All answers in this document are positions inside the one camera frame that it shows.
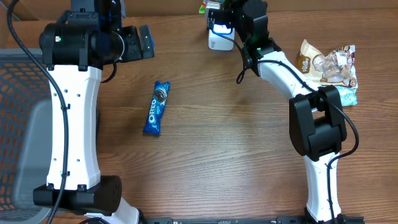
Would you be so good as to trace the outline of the green snack bag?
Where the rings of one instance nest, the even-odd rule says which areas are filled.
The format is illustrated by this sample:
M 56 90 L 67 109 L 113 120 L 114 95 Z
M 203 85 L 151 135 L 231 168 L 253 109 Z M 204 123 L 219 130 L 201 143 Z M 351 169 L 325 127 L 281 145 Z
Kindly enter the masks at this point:
M 220 9 L 223 3 L 224 0 L 203 0 L 199 8 L 199 13 L 204 14 L 206 8 Z

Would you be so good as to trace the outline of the blue Oreo cookie pack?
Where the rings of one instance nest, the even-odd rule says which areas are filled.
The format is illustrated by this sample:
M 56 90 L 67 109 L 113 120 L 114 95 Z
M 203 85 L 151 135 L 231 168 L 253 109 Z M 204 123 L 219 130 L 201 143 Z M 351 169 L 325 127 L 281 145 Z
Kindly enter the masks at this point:
M 170 86 L 170 82 L 155 82 L 149 114 L 147 117 L 146 125 L 143 129 L 144 134 L 159 135 L 161 133 L 161 120 L 169 95 Z

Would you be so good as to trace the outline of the beige brown pastry bag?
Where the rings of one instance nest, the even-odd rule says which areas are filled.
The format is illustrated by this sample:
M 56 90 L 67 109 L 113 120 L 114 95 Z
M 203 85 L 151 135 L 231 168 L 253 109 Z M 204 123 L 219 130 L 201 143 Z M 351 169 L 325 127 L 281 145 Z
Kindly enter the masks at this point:
M 357 88 L 355 45 L 346 45 L 332 50 L 324 56 L 318 49 L 304 40 L 301 44 L 296 67 L 306 77 L 319 85 L 336 85 Z

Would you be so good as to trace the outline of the teal snack wrapper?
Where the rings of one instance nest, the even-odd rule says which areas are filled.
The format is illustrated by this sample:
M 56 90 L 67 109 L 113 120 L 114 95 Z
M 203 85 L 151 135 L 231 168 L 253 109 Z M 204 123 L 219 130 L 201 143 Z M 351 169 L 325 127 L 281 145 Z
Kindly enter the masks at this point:
M 358 104 L 356 89 L 343 86 L 336 86 L 340 94 L 342 106 L 354 106 Z

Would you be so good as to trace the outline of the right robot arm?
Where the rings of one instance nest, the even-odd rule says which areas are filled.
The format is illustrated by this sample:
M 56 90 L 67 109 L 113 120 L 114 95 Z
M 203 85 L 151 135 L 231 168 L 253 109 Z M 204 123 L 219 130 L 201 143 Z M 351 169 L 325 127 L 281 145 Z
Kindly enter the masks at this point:
M 352 154 L 341 152 L 346 126 L 353 122 L 343 112 L 340 94 L 333 85 L 320 86 L 292 65 L 269 36 L 265 1 L 225 1 L 212 12 L 242 41 L 239 53 L 243 69 L 273 84 L 289 100 L 289 136 L 303 156 L 308 200 L 303 223 L 364 223 L 362 217 L 347 217 L 337 194 L 338 160 Z

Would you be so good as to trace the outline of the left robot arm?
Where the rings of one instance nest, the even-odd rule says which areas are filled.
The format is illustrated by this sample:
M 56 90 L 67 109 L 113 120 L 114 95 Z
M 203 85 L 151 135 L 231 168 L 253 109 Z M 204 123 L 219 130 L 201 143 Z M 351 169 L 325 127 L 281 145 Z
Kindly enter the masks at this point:
M 148 26 L 122 25 L 123 1 L 73 1 L 40 35 L 52 94 L 52 156 L 33 201 L 86 216 L 88 223 L 144 223 L 122 196 L 121 179 L 102 175 L 96 137 L 97 97 L 105 65 L 152 58 Z

